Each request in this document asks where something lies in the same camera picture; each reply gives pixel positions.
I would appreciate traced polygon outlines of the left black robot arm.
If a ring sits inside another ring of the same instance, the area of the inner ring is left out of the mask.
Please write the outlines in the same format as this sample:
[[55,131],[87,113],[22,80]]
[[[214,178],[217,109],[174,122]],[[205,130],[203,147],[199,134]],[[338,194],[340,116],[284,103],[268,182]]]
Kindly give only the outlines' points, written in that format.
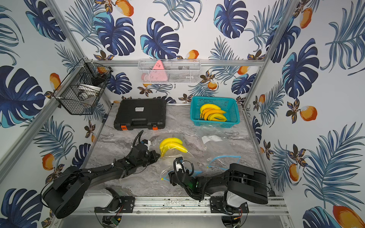
[[148,141],[141,140],[142,134],[143,131],[140,131],[126,157],[114,159],[111,164],[91,169],[68,167],[49,183],[49,187],[44,187],[40,194],[41,202],[58,219],[65,218],[76,211],[90,187],[128,177],[136,173],[138,168],[156,163],[160,154],[149,149]]

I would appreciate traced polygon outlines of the single yellow banana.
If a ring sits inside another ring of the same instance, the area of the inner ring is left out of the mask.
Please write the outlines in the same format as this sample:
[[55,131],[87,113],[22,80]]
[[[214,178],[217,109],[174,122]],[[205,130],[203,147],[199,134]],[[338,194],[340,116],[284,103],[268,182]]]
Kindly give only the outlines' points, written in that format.
[[215,113],[211,114],[207,118],[209,121],[226,122],[227,118],[223,114]]

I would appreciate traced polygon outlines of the clear zip-top bag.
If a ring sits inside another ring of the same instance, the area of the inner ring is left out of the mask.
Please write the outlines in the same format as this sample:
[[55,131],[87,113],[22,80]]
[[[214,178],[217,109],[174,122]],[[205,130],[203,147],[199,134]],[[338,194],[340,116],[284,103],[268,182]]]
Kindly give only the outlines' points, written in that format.
[[174,171],[173,162],[178,158],[183,163],[186,171],[195,173],[193,177],[202,174],[202,170],[198,167],[193,155],[193,150],[191,146],[188,145],[187,139],[182,133],[164,133],[154,136],[151,139],[150,148],[161,155],[159,145],[166,138],[179,138],[183,141],[183,145],[188,150],[188,152],[182,153],[176,149],[167,151],[164,157],[160,156],[157,163],[155,163],[153,168],[151,168],[151,170],[148,172],[148,174],[150,174],[150,178],[154,181],[168,181],[168,173]]
[[241,156],[234,151],[224,128],[213,126],[200,126],[197,135],[204,146],[204,156],[207,168],[226,171],[230,164],[239,163]]

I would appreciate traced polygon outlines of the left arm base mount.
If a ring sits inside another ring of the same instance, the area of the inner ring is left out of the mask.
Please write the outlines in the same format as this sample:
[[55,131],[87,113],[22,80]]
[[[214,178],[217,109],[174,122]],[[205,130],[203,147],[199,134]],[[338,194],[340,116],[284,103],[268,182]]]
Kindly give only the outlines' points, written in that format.
[[135,197],[120,196],[115,190],[107,187],[107,191],[112,194],[112,200],[105,207],[95,207],[95,213],[132,213],[135,205]]

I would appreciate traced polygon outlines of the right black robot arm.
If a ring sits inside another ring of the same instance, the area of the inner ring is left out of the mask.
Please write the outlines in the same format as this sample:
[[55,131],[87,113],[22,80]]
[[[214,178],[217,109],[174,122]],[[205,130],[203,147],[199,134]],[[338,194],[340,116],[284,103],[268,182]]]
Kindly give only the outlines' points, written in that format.
[[245,201],[268,204],[267,176],[261,170],[232,163],[222,174],[194,177],[194,169],[185,168],[182,157],[173,161],[173,169],[168,174],[170,183],[181,186],[194,200],[202,201],[205,195],[223,192],[226,205],[234,208]]

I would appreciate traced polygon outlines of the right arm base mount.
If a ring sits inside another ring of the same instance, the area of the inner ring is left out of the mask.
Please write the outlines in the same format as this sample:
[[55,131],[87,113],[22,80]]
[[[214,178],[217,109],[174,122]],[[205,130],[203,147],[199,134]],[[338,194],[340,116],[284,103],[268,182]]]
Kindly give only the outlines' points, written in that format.
[[239,196],[212,196],[209,199],[211,213],[220,213],[225,215],[246,214],[249,213],[247,201]]

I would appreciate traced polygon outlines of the orange-yellow banana pair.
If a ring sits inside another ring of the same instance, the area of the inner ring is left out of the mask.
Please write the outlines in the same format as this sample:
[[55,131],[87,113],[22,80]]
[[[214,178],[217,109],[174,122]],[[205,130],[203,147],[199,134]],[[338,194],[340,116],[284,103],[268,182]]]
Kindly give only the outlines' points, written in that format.
[[215,113],[219,113],[219,114],[225,114],[226,112],[223,110],[213,110],[213,109],[205,109],[203,111],[203,114],[201,116],[202,119],[207,120],[208,116],[211,114],[215,114]]

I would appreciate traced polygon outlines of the yellow banana bunch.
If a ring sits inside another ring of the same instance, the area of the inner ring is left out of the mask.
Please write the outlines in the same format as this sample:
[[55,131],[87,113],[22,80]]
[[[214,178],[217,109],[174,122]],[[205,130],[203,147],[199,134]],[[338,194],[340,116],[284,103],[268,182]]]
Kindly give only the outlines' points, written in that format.
[[188,150],[184,147],[183,141],[179,138],[166,138],[159,145],[161,157],[164,157],[167,151],[176,149],[182,153],[187,153]]
[[215,105],[215,104],[204,104],[200,108],[200,114],[203,114],[203,111],[205,109],[221,110],[221,108],[219,106]]

